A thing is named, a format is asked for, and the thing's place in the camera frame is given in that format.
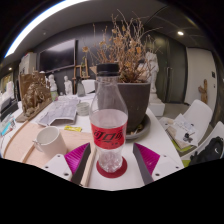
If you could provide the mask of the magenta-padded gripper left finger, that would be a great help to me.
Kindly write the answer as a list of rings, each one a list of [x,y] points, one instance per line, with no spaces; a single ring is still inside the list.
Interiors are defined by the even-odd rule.
[[[80,185],[90,154],[91,146],[86,143],[66,155],[56,154],[43,166],[43,170]]]

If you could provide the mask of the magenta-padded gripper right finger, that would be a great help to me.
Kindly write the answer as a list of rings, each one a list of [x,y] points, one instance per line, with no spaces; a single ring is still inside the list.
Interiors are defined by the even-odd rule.
[[[139,143],[133,144],[133,154],[145,185],[173,174],[183,168],[182,163],[178,164],[168,155],[158,154]]]

